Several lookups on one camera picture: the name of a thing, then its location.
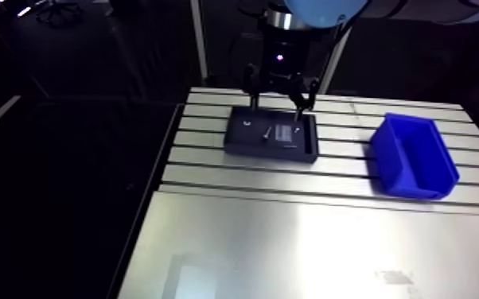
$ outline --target black tray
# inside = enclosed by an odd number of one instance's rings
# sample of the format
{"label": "black tray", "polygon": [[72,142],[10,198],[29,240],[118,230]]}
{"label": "black tray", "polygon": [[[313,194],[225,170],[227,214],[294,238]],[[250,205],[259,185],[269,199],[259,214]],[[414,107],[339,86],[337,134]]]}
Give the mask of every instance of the black tray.
{"label": "black tray", "polygon": [[316,118],[294,113],[233,107],[224,135],[224,151],[313,163],[318,155]]}

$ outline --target metal worktable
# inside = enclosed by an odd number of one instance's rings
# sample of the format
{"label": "metal worktable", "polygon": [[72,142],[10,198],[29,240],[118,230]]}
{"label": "metal worktable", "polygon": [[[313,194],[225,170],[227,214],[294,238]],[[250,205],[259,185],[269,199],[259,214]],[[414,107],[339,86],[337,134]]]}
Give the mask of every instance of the metal worktable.
{"label": "metal worktable", "polygon": [[[222,150],[240,91],[194,88],[120,298],[479,298],[479,129],[458,105],[320,95],[312,165]],[[280,95],[261,107],[292,109]],[[436,120],[461,175],[443,200],[384,196],[386,112]]]}

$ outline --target blue plastic bin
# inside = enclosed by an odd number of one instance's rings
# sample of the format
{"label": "blue plastic bin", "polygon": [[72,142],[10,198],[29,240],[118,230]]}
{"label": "blue plastic bin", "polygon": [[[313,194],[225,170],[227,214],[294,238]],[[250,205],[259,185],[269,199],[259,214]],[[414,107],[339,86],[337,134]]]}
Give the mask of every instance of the blue plastic bin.
{"label": "blue plastic bin", "polygon": [[458,182],[457,168],[430,119],[386,114],[372,146],[389,195],[438,200]]}

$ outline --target dark background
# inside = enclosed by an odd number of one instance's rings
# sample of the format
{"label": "dark background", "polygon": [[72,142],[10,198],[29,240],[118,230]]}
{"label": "dark background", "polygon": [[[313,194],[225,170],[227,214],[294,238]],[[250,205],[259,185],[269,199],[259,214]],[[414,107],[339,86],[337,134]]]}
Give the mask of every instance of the dark background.
{"label": "dark background", "polygon": [[[130,17],[79,3],[82,19],[57,29],[16,18],[24,1],[0,6],[0,105],[22,95],[0,122],[0,297],[116,296],[168,128],[202,85],[188,0],[149,0]],[[202,5],[210,85],[238,87],[261,41],[237,37],[255,37],[255,23],[235,2]],[[328,44],[313,45],[308,75]],[[329,92],[460,103],[479,125],[479,23],[359,20]]]}

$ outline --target slotted aluminum table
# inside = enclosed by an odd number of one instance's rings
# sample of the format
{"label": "slotted aluminum table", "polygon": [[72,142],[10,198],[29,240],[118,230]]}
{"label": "slotted aluminum table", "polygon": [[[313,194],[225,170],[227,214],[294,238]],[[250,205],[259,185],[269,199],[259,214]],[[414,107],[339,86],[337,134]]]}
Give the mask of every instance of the slotted aluminum table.
{"label": "slotted aluminum table", "polygon": [[[479,298],[479,129],[462,107],[321,95],[312,165],[230,156],[240,91],[193,88],[121,298]],[[267,94],[261,107],[292,109]],[[459,184],[426,203],[380,192],[386,112],[433,118]]]}

